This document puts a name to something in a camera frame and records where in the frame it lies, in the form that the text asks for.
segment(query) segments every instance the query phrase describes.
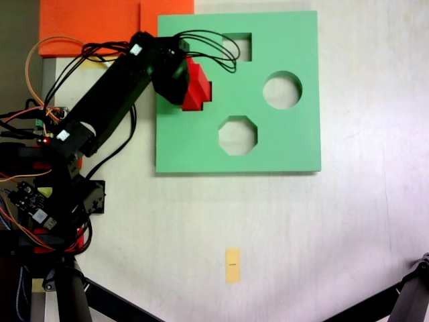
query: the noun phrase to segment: red block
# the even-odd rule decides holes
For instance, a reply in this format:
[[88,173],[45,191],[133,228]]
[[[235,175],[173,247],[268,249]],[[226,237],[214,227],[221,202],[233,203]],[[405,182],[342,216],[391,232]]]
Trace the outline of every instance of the red block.
[[187,58],[190,82],[182,105],[183,111],[202,111],[202,104],[212,100],[212,85],[208,81],[201,65]]

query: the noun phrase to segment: orange wire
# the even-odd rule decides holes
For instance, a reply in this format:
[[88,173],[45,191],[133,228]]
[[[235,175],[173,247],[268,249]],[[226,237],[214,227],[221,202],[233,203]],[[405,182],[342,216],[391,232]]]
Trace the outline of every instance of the orange wire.
[[28,89],[30,91],[30,93],[33,95],[33,97],[36,99],[37,102],[39,102],[40,105],[44,105],[44,102],[40,99],[40,97],[38,97],[38,95],[36,94],[36,92],[33,90],[31,81],[29,79],[29,62],[32,59],[33,53],[36,51],[36,49],[43,44],[44,42],[48,41],[48,40],[52,40],[52,39],[63,39],[63,40],[72,40],[74,42],[78,42],[79,44],[84,45],[83,42],[81,42],[79,39],[75,38],[75,37],[70,37],[70,36],[64,36],[64,35],[58,35],[58,36],[50,36],[47,38],[44,38],[42,40],[40,40],[36,45],[33,46],[33,48],[29,51],[28,56],[27,56],[27,60],[25,61],[25,81],[27,82],[27,86]]
[[28,230],[27,228],[25,228],[24,226],[21,226],[19,223],[16,222],[15,218],[13,218],[12,216],[8,216],[8,214],[6,214],[5,210],[0,207],[0,211],[2,212],[2,214],[8,218],[8,220],[13,221],[20,229],[24,230],[25,232],[27,232],[28,234],[30,234],[35,240],[38,241],[38,243],[40,243],[43,247],[48,248],[49,250],[55,250],[54,248],[50,247],[48,244],[45,244],[42,240],[40,240],[36,235],[34,235],[30,230]]
[[17,176],[10,176],[6,179],[0,180],[0,182],[6,182],[9,180],[13,180],[14,178],[26,178],[26,177],[33,177],[33,176],[44,176],[45,174],[48,174],[49,172],[51,172],[51,170],[43,172],[43,173],[38,173],[38,174],[18,174]]
[[4,176],[5,178],[9,178],[9,179],[10,179],[10,181],[13,181],[13,182],[15,182],[15,183],[19,183],[19,182],[17,182],[15,179],[10,178],[10,176],[7,176],[6,174],[4,174],[4,173],[2,173],[2,172],[0,172],[0,176]]
[[24,113],[27,113],[27,112],[30,112],[30,111],[34,111],[35,109],[41,109],[41,108],[43,109],[42,106],[36,106],[36,107],[32,107],[31,109],[25,109],[23,111],[20,111],[20,112],[18,112],[16,114],[13,114],[10,118],[6,119],[5,123],[11,121],[12,119],[14,119],[17,116],[20,116],[21,114],[24,114]]

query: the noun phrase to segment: tape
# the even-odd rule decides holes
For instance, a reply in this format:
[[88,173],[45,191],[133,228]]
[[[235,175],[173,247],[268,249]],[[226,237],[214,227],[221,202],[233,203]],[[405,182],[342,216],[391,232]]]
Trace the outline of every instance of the tape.
[[240,250],[238,248],[227,248],[225,252],[227,269],[227,284],[239,283],[240,276]]

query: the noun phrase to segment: orange foam board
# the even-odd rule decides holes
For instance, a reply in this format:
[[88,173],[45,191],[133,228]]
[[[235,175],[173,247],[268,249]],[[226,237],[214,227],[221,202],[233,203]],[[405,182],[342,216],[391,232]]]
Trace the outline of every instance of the orange foam board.
[[[129,41],[140,27],[141,0],[41,0],[40,39],[67,35],[87,42]],[[67,41],[41,45],[41,56],[76,56],[80,46]]]
[[[129,41],[139,30],[154,36],[159,15],[194,13],[194,0],[41,0],[40,39],[67,35],[87,42]],[[74,42],[52,40],[42,44],[43,57],[76,56]]]
[[192,15],[194,0],[141,0],[140,30],[158,35],[159,15]]

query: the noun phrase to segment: white surface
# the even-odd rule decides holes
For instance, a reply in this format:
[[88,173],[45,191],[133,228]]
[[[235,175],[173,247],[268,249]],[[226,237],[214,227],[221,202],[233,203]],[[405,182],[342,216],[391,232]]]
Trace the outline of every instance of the white surface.
[[[78,257],[89,278],[166,321],[323,321],[428,251],[429,2],[196,1],[197,13],[295,9],[318,11],[322,172],[156,176],[147,90],[135,138],[95,175],[107,200]],[[127,118],[84,171],[128,133]],[[239,284],[225,284],[227,247],[241,249]]]

